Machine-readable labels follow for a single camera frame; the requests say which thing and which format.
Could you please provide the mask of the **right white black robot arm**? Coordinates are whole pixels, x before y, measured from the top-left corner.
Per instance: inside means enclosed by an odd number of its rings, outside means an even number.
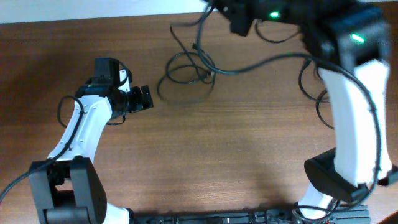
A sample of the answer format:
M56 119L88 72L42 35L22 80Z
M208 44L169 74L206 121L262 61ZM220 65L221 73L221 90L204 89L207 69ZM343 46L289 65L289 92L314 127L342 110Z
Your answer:
M331 104L336 147L305 162L310 181L298 217L324 220L332 201L350 207L375 186L397 181L386 144L386 85L390 28L382 10L360 1L213 1L245 36L257 21L300 27L303 58L318 65Z

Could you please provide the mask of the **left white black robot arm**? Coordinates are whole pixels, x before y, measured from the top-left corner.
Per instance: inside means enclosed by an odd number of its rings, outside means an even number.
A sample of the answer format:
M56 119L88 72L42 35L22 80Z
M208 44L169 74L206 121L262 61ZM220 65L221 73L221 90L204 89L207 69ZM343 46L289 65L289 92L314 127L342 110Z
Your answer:
M149 87L132 87L131 82L131 71L119 60L95 59L93 77L71 97L74 110L61 140L29 169L41 223L134 223L130 208L108 202L93 165L106 126L154 105Z

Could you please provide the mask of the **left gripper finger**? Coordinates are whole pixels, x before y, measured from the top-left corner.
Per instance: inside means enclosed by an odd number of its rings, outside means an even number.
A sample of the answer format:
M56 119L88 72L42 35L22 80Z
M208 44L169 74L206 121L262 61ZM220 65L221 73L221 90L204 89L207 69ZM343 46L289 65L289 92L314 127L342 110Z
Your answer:
M132 113L136 113L144 109L143 93L138 86L132 88L130 106L130 111Z
M144 85L141 87L141 91L142 91L142 105L144 109L149 109L149 108L153 108L154 104L153 104L153 99L152 99L152 95L150 93L149 90L149 86L148 85Z

